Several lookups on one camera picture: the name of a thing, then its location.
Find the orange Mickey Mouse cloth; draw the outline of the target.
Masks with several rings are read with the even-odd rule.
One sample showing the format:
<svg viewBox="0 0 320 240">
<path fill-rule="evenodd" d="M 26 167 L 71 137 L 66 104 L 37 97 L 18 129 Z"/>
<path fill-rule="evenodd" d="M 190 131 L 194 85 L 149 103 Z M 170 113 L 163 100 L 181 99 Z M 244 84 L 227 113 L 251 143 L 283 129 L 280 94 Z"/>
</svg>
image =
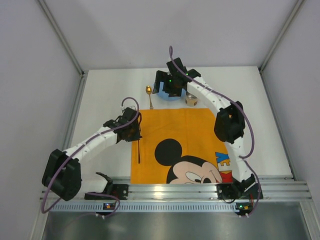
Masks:
<svg viewBox="0 0 320 240">
<path fill-rule="evenodd" d="M 207 108 L 141 110 L 140 157 L 132 143 L 132 184 L 230 183 L 232 165 Z"/>
</svg>

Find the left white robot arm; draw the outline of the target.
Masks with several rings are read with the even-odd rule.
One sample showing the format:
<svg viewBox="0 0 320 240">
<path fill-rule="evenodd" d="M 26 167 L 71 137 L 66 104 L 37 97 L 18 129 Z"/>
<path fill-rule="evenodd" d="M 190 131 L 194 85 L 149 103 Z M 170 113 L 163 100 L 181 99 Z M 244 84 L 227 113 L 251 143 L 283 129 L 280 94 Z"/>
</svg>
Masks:
<svg viewBox="0 0 320 240">
<path fill-rule="evenodd" d="M 90 192 L 110 194 L 112 179 L 101 172 L 84 173 L 85 164 L 120 141 L 139 140 L 141 120 L 140 112 L 127 107 L 122 115 L 105 122 L 84 141 L 65 150 L 55 149 L 49 156 L 42 184 L 65 201 Z"/>
</svg>

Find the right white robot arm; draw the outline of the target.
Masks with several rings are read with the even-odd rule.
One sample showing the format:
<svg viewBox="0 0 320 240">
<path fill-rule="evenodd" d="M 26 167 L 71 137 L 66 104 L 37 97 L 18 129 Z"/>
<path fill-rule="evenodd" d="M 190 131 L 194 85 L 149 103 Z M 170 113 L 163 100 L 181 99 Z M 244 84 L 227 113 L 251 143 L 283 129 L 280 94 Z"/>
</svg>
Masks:
<svg viewBox="0 0 320 240">
<path fill-rule="evenodd" d="M 195 69 L 188 70 L 180 58 L 167 62 L 168 71 L 158 70 L 155 74 L 153 93 L 163 91 L 170 98 L 179 97 L 182 91 L 198 98 L 215 115 L 214 134 L 225 144 L 232 169 L 230 183 L 217 185 L 218 198 L 227 203 L 240 199 L 262 197 L 262 188 L 256 172 L 247 162 L 254 151 L 245 154 L 244 130 L 252 133 L 253 128 L 239 101 L 212 89 Z"/>
</svg>

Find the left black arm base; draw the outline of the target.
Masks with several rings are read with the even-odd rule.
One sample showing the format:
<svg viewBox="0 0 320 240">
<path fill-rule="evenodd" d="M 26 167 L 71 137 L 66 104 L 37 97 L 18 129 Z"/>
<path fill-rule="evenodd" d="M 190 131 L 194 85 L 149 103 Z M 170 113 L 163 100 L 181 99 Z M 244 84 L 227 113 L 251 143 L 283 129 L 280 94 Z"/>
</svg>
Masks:
<svg viewBox="0 0 320 240">
<path fill-rule="evenodd" d="M 85 193 L 85 200 L 113 200 L 115 198 L 119 200 L 126 200 L 129 193 L 128 184 L 107 184 L 102 192 L 88 192 Z"/>
</svg>

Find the rose gold fork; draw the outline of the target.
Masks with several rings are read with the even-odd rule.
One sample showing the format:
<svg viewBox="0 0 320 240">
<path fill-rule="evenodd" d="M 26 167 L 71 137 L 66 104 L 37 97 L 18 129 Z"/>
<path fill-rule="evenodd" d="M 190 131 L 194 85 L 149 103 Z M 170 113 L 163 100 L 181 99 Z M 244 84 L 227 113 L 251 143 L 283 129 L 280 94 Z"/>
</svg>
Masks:
<svg viewBox="0 0 320 240">
<path fill-rule="evenodd" d="M 141 164 L 141 148 L 140 148 L 140 140 L 137 141 L 138 145 L 138 164 Z"/>
</svg>

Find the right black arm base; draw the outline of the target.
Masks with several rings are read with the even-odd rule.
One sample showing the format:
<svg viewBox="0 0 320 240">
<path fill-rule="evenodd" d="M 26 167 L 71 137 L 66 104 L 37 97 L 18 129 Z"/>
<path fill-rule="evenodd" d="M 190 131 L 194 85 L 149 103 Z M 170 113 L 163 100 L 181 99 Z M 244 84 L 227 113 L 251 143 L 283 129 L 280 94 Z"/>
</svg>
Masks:
<svg viewBox="0 0 320 240">
<path fill-rule="evenodd" d="M 260 194 L 260 199 L 264 197 L 257 183 L 254 183 L 247 189 L 243 189 L 235 183 L 220 183 L 216 185 L 216 190 L 218 199 L 227 202 L 235 200 L 257 200 L 258 194 Z"/>
</svg>

